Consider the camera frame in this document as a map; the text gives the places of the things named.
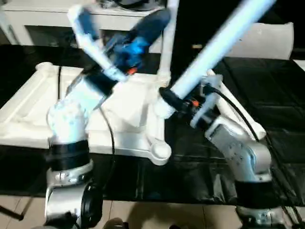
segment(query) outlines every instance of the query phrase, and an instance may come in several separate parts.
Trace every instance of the black table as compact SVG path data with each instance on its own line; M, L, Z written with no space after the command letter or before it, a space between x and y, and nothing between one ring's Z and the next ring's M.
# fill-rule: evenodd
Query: black table
M3 106L35 72L40 62L83 67L90 59L77 49L59 63L61 48L0 46ZM146 73L156 73L159 56L147 60ZM305 72L293 61L225 58L215 72L267 130L269 147L279 154L295 192L295 205L305 206ZM115 156L114 174L104 198L112 200L235 204L234 180L224 157L202 132L190 128L175 115L165 122L165 138L173 155L161 167L148 159ZM46 150L0 146L0 194L45 195ZM103 184L111 155L91 154L94 175Z

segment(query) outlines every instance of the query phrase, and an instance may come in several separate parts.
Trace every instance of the white pole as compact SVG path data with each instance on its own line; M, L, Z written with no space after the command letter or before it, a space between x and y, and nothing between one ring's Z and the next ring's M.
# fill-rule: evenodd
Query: white pole
M216 66L235 42L263 16L275 1L243 0L171 90L181 99L186 97L200 82L202 76ZM159 99L155 111L160 117L169 118L175 110L163 99Z

